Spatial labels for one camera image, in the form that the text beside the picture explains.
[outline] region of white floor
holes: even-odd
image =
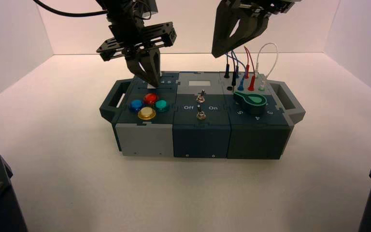
[[[224,61],[162,55],[161,67]],[[371,185],[371,89],[329,57],[280,55],[270,79],[307,113],[279,161],[123,157],[99,107],[131,77],[123,59],[53,56],[0,94],[0,153],[30,231],[357,230]]]

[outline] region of white wall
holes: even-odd
[[[371,0],[342,0],[325,53],[371,87]]]
[[[66,12],[100,10],[95,0],[45,0]],[[158,14],[147,25],[172,21],[177,41],[162,53],[210,53],[219,0],[157,0]],[[248,43],[257,51],[264,43],[278,43],[282,52],[322,52],[339,0],[303,0],[287,14],[273,15],[268,30]],[[55,54],[95,54],[112,37],[104,15],[69,18],[39,9]]]
[[[31,0],[0,0],[0,92],[52,55]]]

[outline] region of white wire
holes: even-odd
[[[259,66],[259,54],[261,53],[261,51],[264,49],[264,47],[266,47],[267,45],[274,45],[275,46],[275,49],[276,49],[276,59],[275,59],[275,63],[274,65],[272,66],[270,72],[268,73],[268,75],[265,76],[265,79],[268,79],[268,76],[271,74],[271,72],[274,70],[275,66],[276,66],[276,62],[278,62],[278,55],[279,55],[279,52],[278,52],[278,45],[276,45],[276,43],[266,43],[264,44],[264,46],[262,46],[262,48],[259,50],[258,52],[258,55],[257,55],[257,68],[255,69],[255,71],[257,72],[258,74],[258,66]]]

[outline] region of blue button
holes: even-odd
[[[143,108],[142,100],[134,100],[130,103],[130,109],[135,112],[139,112]]]

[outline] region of red plug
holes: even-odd
[[[250,86],[248,87],[249,91],[254,91],[254,82],[255,82],[255,74],[252,75]]]
[[[245,79],[249,78],[248,73],[249,73],[249,64],[247,64],[247,75],[245,75]]]

